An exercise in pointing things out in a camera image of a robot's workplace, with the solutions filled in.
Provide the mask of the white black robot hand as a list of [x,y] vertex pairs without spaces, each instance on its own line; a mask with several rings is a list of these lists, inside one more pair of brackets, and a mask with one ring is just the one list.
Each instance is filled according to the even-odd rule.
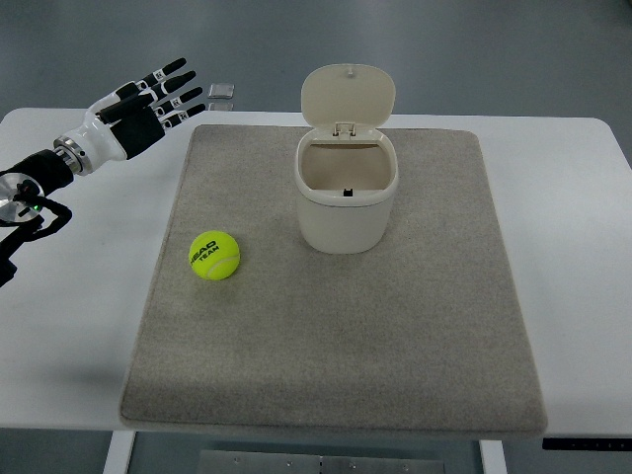
[[186,64],[178,58],[100,99],[88,108],[80,126],[54,140],[53,152],[80,176],[107,162],[142,154],[170,130],[206,110],[205,104],[194,102],[203,88],[186,88],[196,73],[177,73]]

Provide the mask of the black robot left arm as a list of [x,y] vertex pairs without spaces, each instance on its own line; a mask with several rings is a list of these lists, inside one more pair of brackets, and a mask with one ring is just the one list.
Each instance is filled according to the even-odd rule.
[[13,227],[38,216],[43,205],[17,199],[26,195],[47,198],[68,186],[80,165],[61,148],[42,150],[1,172],[1,226]]

